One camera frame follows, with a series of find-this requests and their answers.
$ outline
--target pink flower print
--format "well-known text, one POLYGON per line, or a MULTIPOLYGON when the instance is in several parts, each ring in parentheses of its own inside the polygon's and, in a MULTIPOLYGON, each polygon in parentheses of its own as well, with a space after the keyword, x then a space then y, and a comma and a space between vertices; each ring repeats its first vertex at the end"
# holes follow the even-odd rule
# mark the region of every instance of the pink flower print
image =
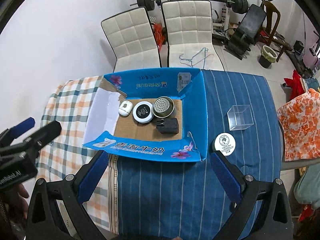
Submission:
POLYGON ((185 145, 183 150, 179 150, 179 152, 188 152, 188 151, 192 151, 193 148, 193 143, 192 141, 189 143, 189 145, 185 145))
POLYGON ((184 160, 187 157, 191 157, 191 155, 188 154, 187 152, 175 152, 171 155, 171 158, 178 158, 180 160, 184 160))
POLYGON ((120 76, 116 76, 116 75, 111 75, 110 77, 111 83, 118 89, 121 88, 121 84, 122 84, 122 78, 120 76))

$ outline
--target cardboard box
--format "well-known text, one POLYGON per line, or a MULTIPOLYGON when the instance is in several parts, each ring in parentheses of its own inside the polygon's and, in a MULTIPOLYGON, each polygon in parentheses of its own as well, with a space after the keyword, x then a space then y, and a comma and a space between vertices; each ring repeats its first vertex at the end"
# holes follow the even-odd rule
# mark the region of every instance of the cardboard box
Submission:
POLYGON ((203 74, 196 68, 139 69, 104 76, 92 103, 84 146, 131 158, 199 162, 207 156, 208 115, 203 74), (121 102, 133 107, 167 96, 175 104, 178 134, 161 134, 156 123, 121 116, 121 102))

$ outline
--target jar lid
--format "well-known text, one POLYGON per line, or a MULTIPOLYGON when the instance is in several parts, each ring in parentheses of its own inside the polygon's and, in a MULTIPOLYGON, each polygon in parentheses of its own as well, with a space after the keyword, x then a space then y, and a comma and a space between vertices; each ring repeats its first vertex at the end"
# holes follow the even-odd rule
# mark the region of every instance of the jar lid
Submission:
POLYGON ((212 149, 221 151, 224 156, 229 156, 236 148, 236 141, 229 133, 221 133, 212 143, 212 149))
POLYGON ((133 108, 133 117, 139 123, 150 122, 153 118, 152 104, 148 101, 141 101, 133 108))

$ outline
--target cardboard bottom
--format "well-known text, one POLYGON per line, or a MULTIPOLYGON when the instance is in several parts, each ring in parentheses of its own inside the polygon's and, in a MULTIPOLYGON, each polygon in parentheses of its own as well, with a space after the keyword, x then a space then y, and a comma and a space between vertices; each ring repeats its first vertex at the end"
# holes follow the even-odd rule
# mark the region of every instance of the cardboard bottom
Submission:
MULTIPOLYGON (((156 98, 148 99, 128 99, 134 106, 141 101, 148 101, 154 103, 156 98)), ((180 140, 182 139, 182 101, 179 99, 173 99, 175 107, 175 116, 170 116, 170 118, 177 118, 179 124, 179 133, 178 134, 162 134, 156 128, 157 117, 154 117, 149 123, 138 123, 133 118, 133 111, 130 112, 128 116, 119 116, 119 119, 116 124, 116 129, 114 136, 136 139, 142 141, 170 141, 170 140, 180 140)))

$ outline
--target orange floral fabric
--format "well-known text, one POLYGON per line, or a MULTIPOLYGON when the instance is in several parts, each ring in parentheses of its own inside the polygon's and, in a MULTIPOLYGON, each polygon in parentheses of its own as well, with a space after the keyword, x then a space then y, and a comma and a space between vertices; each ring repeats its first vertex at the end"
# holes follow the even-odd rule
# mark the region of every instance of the orange floral fabric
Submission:
POLYGON ((309 89, 277 111, 284 130, 285 161, 320 157, 320 93, 309 89))

